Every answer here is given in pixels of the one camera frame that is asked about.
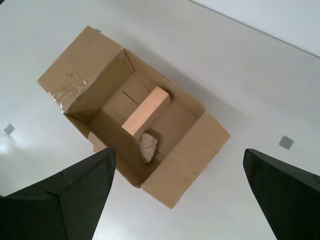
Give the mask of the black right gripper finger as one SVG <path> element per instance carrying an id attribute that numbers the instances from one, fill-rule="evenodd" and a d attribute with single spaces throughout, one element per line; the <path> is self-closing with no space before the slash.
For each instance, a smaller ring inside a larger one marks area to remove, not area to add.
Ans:
<path id="1" fill-rule="evenodd" d="M 253 148 L 243 169 L 269 226 L 278 240 L 320 238 L 320 177 Z"/>
<path id="2" fill-rule="evenodd" d="M 116 171 L 107 147 L 28 187 L 0 198 L 2 240 L 91 240 Z"/>

